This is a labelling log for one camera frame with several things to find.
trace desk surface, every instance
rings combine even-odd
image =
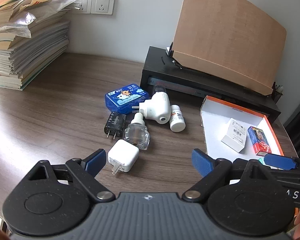
[[[143,64],[106,57],[65,53],[40,73],[24,91],[0,88],[0,215],[3,201],[39,160],[62,164],[106,152],[117,140],[106,138],[109,110],[104,94],[139,84]],[[170,92],[171,104],[182,109],[186,129],[173,133],[169,124],[147,120],[151,134],[129,173],[111,174],[107,165],[97,179],[116,195],[120,191],[183,193],[201,179],[192,167],[194,148],[205,151],[199,109],[202,98]],[[273,129],[286,156],[296,156],[283,126]]]

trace plastic bag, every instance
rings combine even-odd
[[[7,24],[0,26],[0,33],[12,33],[16,36],[31,38],[28,25],[35,20],[35,16],[29,12],[21,12]]]
[[[58,11],[61,11],[64,7],[74,1],[75,0],[50,0],[45,2],[42,6],[28,10],[28,12],[32,13],[36,17],[36,22],[41,22]]]

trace glass bottle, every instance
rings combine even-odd
[[[141,150],[148,148],[150,134],[143,121],[142,113],[136,113],[134,115],[131,124],[129,124],[124,131],[123,139]]]

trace small product box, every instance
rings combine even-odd
[[[271,153],[270,146],[263,130],[250,126],[248,128],[248,133],[256,155],[265,156],[267,153]]]
[[[136,84],[119,88],[105,94],[106,107],[111,112],[129,114],[133,106],[149,99],[149,94]]]
[[[229,120],[227,127],[227,133],[221,141],[240,152],[246,144],[247,129],[233,118]]]

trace red box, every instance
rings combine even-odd
[[[256,155],[265,156],[267,153],[271,153],[270,146],[263,130],[250,126],[248,128],[248,133]]]

